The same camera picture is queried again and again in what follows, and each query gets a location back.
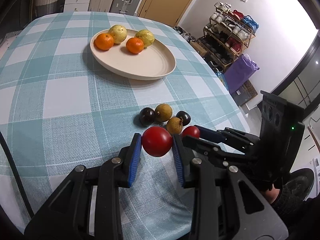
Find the blue plaid tablecloth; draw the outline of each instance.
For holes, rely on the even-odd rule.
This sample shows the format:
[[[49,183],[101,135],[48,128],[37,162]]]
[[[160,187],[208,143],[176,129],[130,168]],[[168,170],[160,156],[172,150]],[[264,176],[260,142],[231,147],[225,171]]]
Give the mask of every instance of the blue plaid tablecloth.
[[[176,58],[156,81],[113,74],[92,56],[92,36],[115,24],[149,29]],[[0,131],[36,212],[76,165],[101,165],[128,146],[134,117],[168,103],[190,114],[190,125],[249,132],[239,108],[196,51],[172,28],[147,19],[100,12],[47,15],[31,22],[0,60]],[[0,204],[21,230],[29,222],[0,149]],[[177,239],[191,224],[193,191],[180,187],[172,152],[141,152],[130,189],[120,189],[125,239]]]

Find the cherry tomato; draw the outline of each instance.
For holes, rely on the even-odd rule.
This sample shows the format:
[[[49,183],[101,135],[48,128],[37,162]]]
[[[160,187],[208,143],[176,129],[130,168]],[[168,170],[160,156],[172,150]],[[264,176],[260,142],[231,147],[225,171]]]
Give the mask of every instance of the cherry tomato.
[[[186,135],[190,135],[190,136],[199,138],[200,137],[200,130],[195,126],[188,126],[182,132],[182,137],[185,137]]]
[[[152,126],[144,131],[141,143],[149,155],[161,157],[171,149],[172,137],[166,129]]]

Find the orange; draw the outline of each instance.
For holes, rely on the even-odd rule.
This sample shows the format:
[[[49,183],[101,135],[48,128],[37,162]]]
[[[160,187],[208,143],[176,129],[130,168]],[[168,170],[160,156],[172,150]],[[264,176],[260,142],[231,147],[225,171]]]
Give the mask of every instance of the orange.
[[[130,51],[131,53],[138,54],[141,51],[143,51],[144,44],[141,39],[134,37],[134,38],[128,39],[125,46],[127,47],[127,50]]]
[[[101,33],[94,40],[94,44],[101,50],[108,50],[113,46],[114,40],[109,33]]]

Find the cardboard box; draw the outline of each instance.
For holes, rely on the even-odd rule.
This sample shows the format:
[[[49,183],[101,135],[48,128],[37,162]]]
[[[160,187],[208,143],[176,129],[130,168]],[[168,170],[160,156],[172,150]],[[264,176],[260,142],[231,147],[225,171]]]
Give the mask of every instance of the cardboard box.
[[[190,45],[195,49],[196,52],[199,53],[201,57],[204,57],[207,54],[207,51],[204,48],[202,48],[198,43],[192,41],[190,42]]]

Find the plate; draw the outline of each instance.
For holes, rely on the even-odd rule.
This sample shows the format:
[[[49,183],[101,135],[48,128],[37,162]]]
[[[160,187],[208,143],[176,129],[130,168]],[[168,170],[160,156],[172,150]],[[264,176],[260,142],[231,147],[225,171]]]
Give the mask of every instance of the plate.
[[[171,51],[160,41],[143,49],[139,54],[132,54],[125,47],[127,40],[134,37],[137,31],[127,29],[127,38],[121,44],[115,44],[109,50],[98,49],[94,40],[101,33],[107,33],[109,29],[95,34],[90,41],[90,49],[95,59],[106,69],[120,76],[138,79],[155,80],[163,78],[174,71],[176,59]]]

